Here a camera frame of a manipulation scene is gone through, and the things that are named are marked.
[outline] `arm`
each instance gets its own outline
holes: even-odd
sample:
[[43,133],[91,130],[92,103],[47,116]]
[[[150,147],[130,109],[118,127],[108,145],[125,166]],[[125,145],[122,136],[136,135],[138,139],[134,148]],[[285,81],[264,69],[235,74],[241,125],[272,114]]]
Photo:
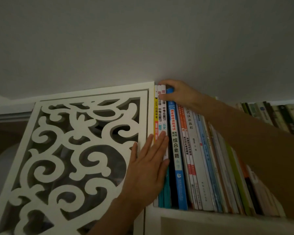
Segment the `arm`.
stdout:
[[168,159],[162,161],[169,138],[162,132],[150,148],[152,141],[150,134],[138,158],[137,143],[134,143],[122,191],[88,235],[126,234],[145,206],[158,196],[169,165]]
[[175,88],[159,97],[203,115],[281,202],[294,219],[294,135],[201,94],[184,82],[164,80]]

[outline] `finger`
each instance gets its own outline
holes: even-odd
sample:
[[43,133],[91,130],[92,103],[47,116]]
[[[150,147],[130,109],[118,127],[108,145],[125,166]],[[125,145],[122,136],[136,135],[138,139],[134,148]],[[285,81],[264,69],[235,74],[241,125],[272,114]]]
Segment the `finger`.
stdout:
[[168,166],[169,166],[169,162],[170,162],[169,159],[164,160],[161,163],[159,171],[158,171],[157,184],[159,185],[159,187],[161,189],[163,188],[163,185],[165,183],[165,175],[166,175],[166,172],[167,172],[167,169],[168,169]]
[[158,97],[162,101],[176,101],[176,92],[174,91],[173,93],[169,94],[160,94]]
[[146,142],[145,142],[144,146],[142,147],[142,150],[139,153],[139,158],[143,158],[143,157],[146,156],[146,154],[148,153],[148,150],[150,148],[150,145],[152,143],[153,138],[154,138],[154,135],[153,134],[150,134],[148,136],[148,138],[146,139]]
[[136,155],[137,155],[137,142],[134,142],[132,150],[131,150],[131,156],[129,158],[129,164],[132,164],[136,161]]
[[179,81],[173,79],[165,79],[160,81],[158,85],[170,85],[174,88],[177,88],[179,86]]
[[159,166],[161,162],[163,161],[163,156],[165,155],[165,152],[168,148],[168,144],[169,144],[169,137],[166,136],[165,140],[163,140],[160,148],[158,149],[158,151],[156,152],[155,156],[152,159],[152,161],[154,161],[157,166]]
[[163,140],[165,139],[165,131],[162,131],[161,134],[159,135],[157,141],[153,144],[153,146],[150,148],[149,152],[147,153],[147,155],[145,156],[145,160],[146,161],[150,161],[152,160],[152,158],[154,157],[154,155],[156,154],[156,152],[158,151],[158,149],[160,148]]

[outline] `hand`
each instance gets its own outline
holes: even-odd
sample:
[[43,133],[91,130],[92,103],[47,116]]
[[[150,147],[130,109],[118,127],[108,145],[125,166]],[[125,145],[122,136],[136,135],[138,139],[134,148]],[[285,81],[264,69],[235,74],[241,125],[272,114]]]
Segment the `hand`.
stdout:
[[153,135],[150,134],[138,158],[137,143],[132,147],[129,166],[126,172],[119,199],[143,210],[151,204],[163,188],[169,159],[163,161],[169,137],[161,132],[158,140],[150,148]]
[[166,79],[159,82],[159,85],[170,85],[174,87],[174,92],[171,94],[161,94],[159,98],[163,101],[174,101],[177,104],[194,110],[195,105],[200,103],[203,94],[190,87],[183,81]]

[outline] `white ceiling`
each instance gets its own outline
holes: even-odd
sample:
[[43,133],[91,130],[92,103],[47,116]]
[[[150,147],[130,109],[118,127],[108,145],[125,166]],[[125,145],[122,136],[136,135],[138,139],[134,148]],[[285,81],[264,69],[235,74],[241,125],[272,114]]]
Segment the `white ceiling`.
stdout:
[[0,0],[1,96],[167,76],[226,101],[294,98],[294,0]]

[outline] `white cabinet door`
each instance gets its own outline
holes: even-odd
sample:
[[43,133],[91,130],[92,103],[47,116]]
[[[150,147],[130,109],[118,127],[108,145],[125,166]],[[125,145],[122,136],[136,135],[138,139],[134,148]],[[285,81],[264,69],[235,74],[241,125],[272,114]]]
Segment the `white cabinet door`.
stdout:
[[90,228],[122,189],[130,147],[146,140],[147,107],[148,90],[37,102],[0,196],[0,234]]

